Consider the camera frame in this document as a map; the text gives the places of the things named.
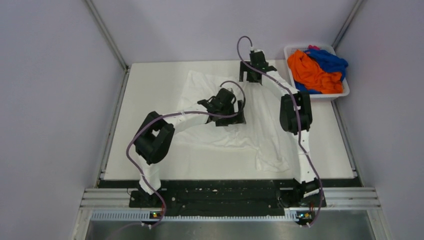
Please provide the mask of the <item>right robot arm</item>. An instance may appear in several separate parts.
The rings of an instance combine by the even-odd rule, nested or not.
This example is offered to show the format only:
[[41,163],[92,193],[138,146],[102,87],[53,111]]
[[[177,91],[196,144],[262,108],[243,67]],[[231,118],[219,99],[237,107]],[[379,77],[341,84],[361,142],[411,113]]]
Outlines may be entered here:
[[288,165],[298,185],[293,200],[299,206],[307,206],[313,198],[323,200],[322,181],[310,156],[310,128],[313,122],[310,94],[299,91],[281,77],[278,70],[267,62],[260,49],[251,47],[249,61],[240,61],[240,71],[247,73],[247,81],[259,83],[279,101],[279,123],[288,134],[290,153]]

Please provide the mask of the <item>white printed t-shirt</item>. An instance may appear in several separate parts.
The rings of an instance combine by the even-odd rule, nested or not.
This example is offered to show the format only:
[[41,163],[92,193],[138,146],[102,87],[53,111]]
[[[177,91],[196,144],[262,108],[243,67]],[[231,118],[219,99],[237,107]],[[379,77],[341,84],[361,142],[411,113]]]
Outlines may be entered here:
[[174,136],[178,145],[206,147],[215,150],[253,150],[256,169],[284,172],[289,169],[291,139],[280,125],[279,100],[258,83],[241,82],[235,77],[209,75],[189,71],[184,84],[178,110],[194,106],[208,99],[222,87],[230,88],[237,100],[246,98],[245,123],[216,126],[214,122],[191,127]]

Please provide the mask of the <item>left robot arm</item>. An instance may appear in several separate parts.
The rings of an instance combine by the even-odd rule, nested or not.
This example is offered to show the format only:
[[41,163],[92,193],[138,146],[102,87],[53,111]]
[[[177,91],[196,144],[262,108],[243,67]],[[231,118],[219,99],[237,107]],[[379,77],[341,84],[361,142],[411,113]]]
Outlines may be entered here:
[[161,115],[150,112],[134,135],[140,171],[141,200],[149,207],[160,202],[159,162],[169,152],[174,135],[189,128],[214,123],[216,127],[244,124],[246,99],[238,100],[229,89],[221,88],[216,95],[201,99],[179,112]]

